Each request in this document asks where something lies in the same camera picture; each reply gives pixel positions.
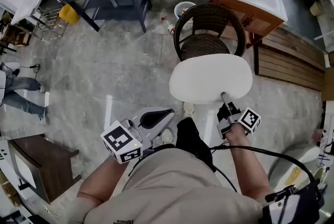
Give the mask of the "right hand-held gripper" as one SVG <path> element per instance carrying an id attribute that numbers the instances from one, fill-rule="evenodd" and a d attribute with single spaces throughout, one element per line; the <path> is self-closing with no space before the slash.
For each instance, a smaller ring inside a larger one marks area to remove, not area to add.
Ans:
<path id="1" fill-rule="evenodd" d="M 217 114 L 219 122 L 217 129 L 220 137 L 225 139 L 226 133 L 231 131 L 232 125 L 235 123 L 240 123 L 246 130 L 246 133 L 253 134 L 261 123 L 261 116 L 249 107 L 243 111 L 237 108 L 226 92 L 221 93 L 221 98 L 224 104 Z"/>

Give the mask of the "white seat cushion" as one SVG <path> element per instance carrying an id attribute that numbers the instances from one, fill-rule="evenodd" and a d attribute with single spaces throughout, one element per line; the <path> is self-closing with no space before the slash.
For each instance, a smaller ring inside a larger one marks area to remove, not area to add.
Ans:
<path id="1" fill-rule="evenodd" d="M 173 70 L 169 88 L 180 101 L 211 104 L 227 93 L 233 99 L 245 96 L 253 84 L 249 64 L 232 54 L 210 54 L 180 62 Z"/>

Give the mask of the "black wicker chair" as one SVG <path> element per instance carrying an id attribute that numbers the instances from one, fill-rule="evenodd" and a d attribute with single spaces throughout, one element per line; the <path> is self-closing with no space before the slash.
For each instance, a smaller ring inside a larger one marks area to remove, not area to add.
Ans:
<path id="1" fill-rule="evenodd" d="M 192 32 L 180 39 L 184 25 L 193 21 Z M 246 50 L 246 34 L 239 17 L 230 9 L 213 4 L 199 4 L 189 8 L 177 21 L 173 33 L 175 51 L 184 61 L 192 57 L 210 54 L 229 54 L 229 49 L 221 40 L 228 25 L 231 25 L 237 35 L 236 56 L 243 56 Z"/>

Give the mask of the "person's left forearm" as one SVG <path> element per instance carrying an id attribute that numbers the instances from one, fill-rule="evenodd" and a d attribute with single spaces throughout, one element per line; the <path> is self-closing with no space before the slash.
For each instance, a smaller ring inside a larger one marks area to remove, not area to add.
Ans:
<path id="1" fill-rule="evenodd" d="M 109 156 L 99 165 L 81 184 L 77 197 L 85 198 L 95 206 L 108 201 L 128 163 L 119 164 L 112 156 Z"/>

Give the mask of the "person's white shoe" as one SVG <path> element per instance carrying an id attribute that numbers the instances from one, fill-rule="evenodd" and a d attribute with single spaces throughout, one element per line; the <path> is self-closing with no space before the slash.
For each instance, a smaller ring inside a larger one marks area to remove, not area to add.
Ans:
<path id="1" fill-rule="evenodd" d="M 183 118 L 193 118 L 195 112 L 195 106 L 192 103 L 183 103 Z"/>
<path id="2" fill-rule="evenodd" d="M 166 144 L 173 144 L 173 133 L 171 132 L 171 130 L 169 128 L 166 128 L 162 132 L 161 138 L 162 138 L 162 143 L 164 145 L 166 145 Z"/>

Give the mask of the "person's black trousers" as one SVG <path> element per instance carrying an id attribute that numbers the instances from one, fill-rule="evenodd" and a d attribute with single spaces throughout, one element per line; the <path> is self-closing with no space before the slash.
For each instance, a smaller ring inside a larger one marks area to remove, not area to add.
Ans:
<path id="1" fill-rule="evenodd" d="M 186 117 L 177 124 L 176 148 L 193 154 L 203 161 L 213 172 L 212 153 L 207 144 L 200 138 L 199 131 L 191 117 Z"/>

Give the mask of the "person's beige shirt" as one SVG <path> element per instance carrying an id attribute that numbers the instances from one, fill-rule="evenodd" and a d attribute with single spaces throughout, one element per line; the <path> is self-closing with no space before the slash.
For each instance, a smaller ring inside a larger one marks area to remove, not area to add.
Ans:
<path id="1" fill-rule="evenodd" d="M 67 224 L 258 224 L 258 201 L 223 187 L 194 155 L 176 148 L 141 161 L 121 193 L 95 206 L 77 198 Z"/>

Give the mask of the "wooden slat platform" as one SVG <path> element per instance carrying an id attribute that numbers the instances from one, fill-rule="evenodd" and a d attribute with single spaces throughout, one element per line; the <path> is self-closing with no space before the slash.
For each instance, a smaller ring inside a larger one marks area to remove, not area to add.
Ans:
<path id="1" fill-rule="evenodd" d="M 322 91 L 324 54 L 294 34 L 277 28 L 253 45 L 257 76 Z"/>

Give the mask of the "dark brown side table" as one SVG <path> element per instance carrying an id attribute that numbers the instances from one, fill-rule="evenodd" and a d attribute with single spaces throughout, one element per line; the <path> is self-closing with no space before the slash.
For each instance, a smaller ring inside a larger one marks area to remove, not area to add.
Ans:
<path id="1" fill-rule="evenodd" d="M 8 146 L 18 189 L 31 190 L 48 204 L 81 179 L 74 177 L 71 165 L 79 151 L 63 148 L 44 134 L 10 139 Z"/>

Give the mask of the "red-capped bottle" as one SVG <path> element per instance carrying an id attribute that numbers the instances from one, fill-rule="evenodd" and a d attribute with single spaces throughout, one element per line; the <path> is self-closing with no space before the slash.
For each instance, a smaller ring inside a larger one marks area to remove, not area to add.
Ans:
<path id="1" fill-rule="evenodd" d="M 165 25 L 167 31 L 173 35 L 175 31 L 175 25 L 169 22 L 169 20 L 166 17 L 161 18 L 161 22 Z"/>

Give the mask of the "white bucket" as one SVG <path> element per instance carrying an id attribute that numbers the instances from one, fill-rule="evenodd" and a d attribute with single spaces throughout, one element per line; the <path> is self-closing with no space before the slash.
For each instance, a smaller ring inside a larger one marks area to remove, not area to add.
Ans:
<path id="1" fill-rule="evenodd" d="M 315 17 L 322 14 L 321 4 L 314 2 L 313 5 L 309 8 L 311 14 Z"/>

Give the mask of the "black waist pack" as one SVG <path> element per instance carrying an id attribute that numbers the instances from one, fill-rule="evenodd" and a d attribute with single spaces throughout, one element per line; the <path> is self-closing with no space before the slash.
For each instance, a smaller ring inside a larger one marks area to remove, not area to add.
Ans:
<path id="1" fill-rule="evenodd" d="M 320 180 L 309 183 L 298 190 L 294 185 L 269 194 L 259 224 L 315 224 L 319 220 L 319 210 L 324 205 L 322 193 L 318 189 Z"/>

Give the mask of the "yellow bin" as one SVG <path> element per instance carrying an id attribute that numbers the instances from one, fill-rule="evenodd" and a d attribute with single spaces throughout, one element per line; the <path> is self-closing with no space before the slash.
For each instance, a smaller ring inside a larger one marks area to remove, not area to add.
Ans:
<path id="1" fill-rule="evenodd" d="M 80 16 L 69 4 L 66 4 L 61 8 L 59 17 L 70 24 L 76 24 L 80 19 Z"/>

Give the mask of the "dark wooden shelf rack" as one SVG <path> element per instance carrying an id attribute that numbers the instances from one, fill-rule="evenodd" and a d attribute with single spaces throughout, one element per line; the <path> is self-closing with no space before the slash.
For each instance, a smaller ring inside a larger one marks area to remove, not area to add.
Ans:
<path id="1" fill-rule="evenodd" d="M 0 55 L 17 52 L 13 46 L 28 46 L 31 34 L 22 26 L 11 25 L 12 14 L 4 10 L 0 18 Z"/>

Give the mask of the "white basin on metal stand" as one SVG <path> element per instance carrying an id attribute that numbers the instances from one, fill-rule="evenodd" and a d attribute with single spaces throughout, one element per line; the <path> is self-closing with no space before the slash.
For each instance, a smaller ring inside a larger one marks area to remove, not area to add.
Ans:
<path id="1" fill-rule="evenodd" d="M 19 26 L 19 23 L 22 20 L 29 21 L 33 19 L 35 21 L 36 28 L 39 28 L 41 31 L 51 31 L 58 37 L 62 38 L 67 24 L 65 24 L 61 30 L 60 28 L 62 25 L 59 25 L 57 20 L 59 19 L 59 13 L 63 7 L 63 3 L 61 0 L 55 0 L 59 6 L 53 10 L 44 11 L 40 7 L 42 1 L 43 0 L 23 0 L 23 3 L 18 7 L 13 18 L 10 20 L 10 24 L 23 31 L 29 32 L 30 35 L 45 42 L 45 40 L 41 36 L 35 34 L 34 31 L 29 31 L 28 29 Z"/>

